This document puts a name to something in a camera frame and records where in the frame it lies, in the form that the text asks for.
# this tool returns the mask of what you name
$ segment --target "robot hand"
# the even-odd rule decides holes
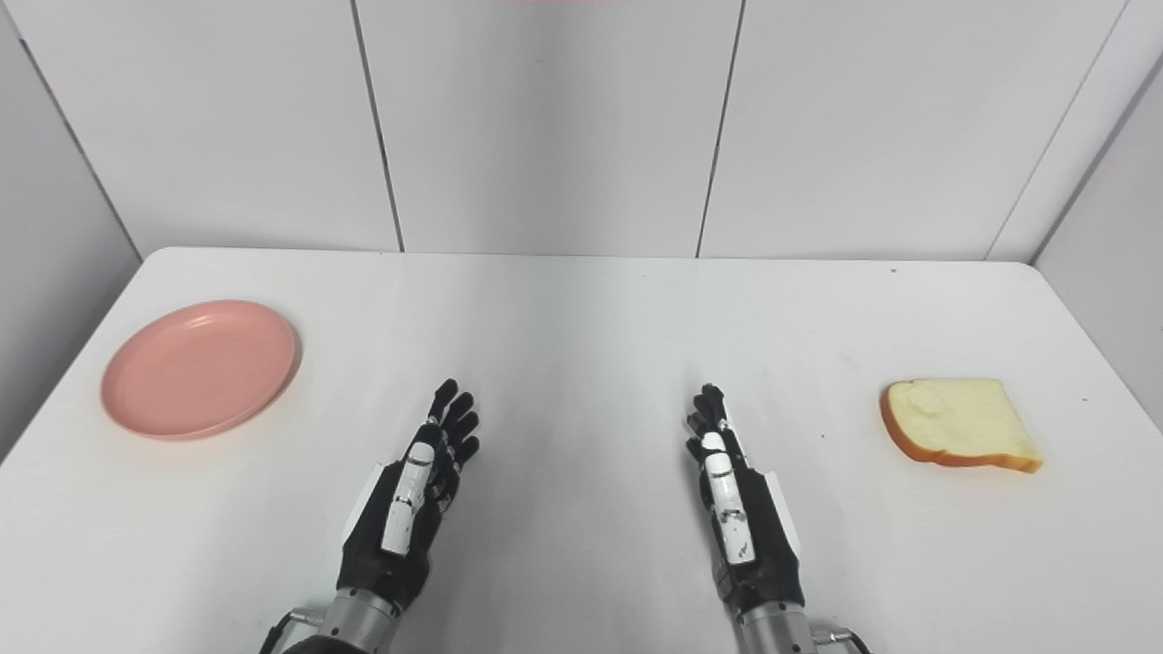
[[[444,382],[405,455],[372,470],[348,520],[337,593],[322,621],[287,613],[259,654],[273,652],[292,619],[315,624],[319,634],[286,654],[386,653],[399,617],[428,580],[428,550],[456,498],[461,467],[480,447],[471,435],[479,424],[472,394],[457,391],[456,381]]]
[[[699,491],[719,545],[715,585],[751,654],[815,652],[804,614],[799,539],[779,482],[747,461],[727,420],[723,393],[694,397],[686,448],[699,463]]]

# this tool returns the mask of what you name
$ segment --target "cable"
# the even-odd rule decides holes
[[[872,654],[871,652],[869,652],[869,646],[864,645],[864,641],[861,640],[861,637],[856,635],[856,632],[850,631],[848,633],[851,634],[850,640],[852,641],[852,645],[856,646],[856,649],[858,649],[861,654]]]
[[[273,654],[274,646],[279,644],[279,639],[283,638],[283,632],[287,628],[287,623],[291,621],[291,611],[287,611],[286,616],[279,620],[279,624],[271,627],[271,631],[266,632],[266,640],[263,641],[263,646],[258,648],[258,654]]]

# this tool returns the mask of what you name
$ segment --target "toast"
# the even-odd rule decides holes
[[[880,396],[893,442],[914,461],[1035,472],[1042,457],[997,379],[913,379]]]

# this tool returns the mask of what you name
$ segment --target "white table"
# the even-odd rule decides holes
[[[201,441],[113,425],[115,349],[224,297],[299,330],[286,392]],[[683,448],[705,381],[783,481],[809,614],[884,654],[1158,646],[1125,639],[1163,614],[1163,439],[1030,268],[167,249],[0,467],[0,648],[257,651],[329,599],[448,376],[484,445],[393,654],[735,651]],[[1044,468],[906,458],[877,394],[922,376],[1005,381]]]

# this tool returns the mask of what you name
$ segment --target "pink plate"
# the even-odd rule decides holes
[[[276,311],[215,300],[167,313],[121,346],[101,401],[117,424],[165,440],[229,429],[258,413],[294,371],[298,340]]]

